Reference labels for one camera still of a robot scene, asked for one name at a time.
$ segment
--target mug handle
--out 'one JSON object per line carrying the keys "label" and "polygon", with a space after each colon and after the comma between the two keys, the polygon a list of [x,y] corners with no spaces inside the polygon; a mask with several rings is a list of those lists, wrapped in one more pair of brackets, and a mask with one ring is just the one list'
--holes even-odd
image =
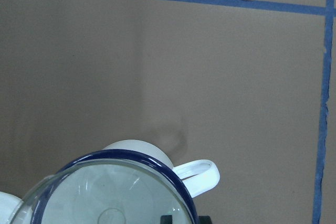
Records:
{"label": "mug handle", "polygon": [[214,188],[220,178],[216,164],[206,159],[176,166],[173,172],[183,181],[192,198]]}

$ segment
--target white handle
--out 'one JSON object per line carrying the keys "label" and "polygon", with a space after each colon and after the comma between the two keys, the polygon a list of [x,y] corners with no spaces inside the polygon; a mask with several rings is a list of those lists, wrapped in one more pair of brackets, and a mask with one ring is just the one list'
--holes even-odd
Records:
{"label": "white handle", "polygon": [[18,197],[0,191],[0,224],[8,223],[20,202]]}
{"label": "white handle", "polygon": [[179,165],[173,172],[183,180],[192,198],[214,188],[220,179],[216,164],[206,159]]}

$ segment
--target white enamel mug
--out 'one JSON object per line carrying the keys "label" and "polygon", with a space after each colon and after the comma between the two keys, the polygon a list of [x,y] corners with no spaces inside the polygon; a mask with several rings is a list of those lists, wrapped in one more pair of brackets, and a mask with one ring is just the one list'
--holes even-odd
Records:
{"label": "white enamel mug", "polygon": [[124,140],[70,162],[23,200],[0,193],[0,224],[157,223],[166,215],[197,224],[191,198],[218,182],[212,161],[174,167],[156,146]]}

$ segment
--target black object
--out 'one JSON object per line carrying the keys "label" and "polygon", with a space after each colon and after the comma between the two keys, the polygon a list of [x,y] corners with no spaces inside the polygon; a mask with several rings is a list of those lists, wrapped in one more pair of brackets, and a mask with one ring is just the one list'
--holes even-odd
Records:
{"label": "black object", "polygon": [[[200,220],[199,224],[212,224],[210,216],[199,216]],[[160,224],[173,224],[173,216],[172,215],[163,215],[160,219]]]}
{"label": "black object", "polygon": [[173,216],[172,215],[161,216],[160,224],[173,224]]}
{"label": "black object", "polygon": [[200,220],[199,224],[212,224],[210,216],[199,216],[198,219]]}

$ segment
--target glass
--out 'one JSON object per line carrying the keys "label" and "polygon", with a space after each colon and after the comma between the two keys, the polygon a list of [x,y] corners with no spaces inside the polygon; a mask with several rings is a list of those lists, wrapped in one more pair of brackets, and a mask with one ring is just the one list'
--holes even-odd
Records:
{"label": "glass", "polygon": [[45,178],[11,224],[195,224],[164,174],[127,159],[83,161]]}

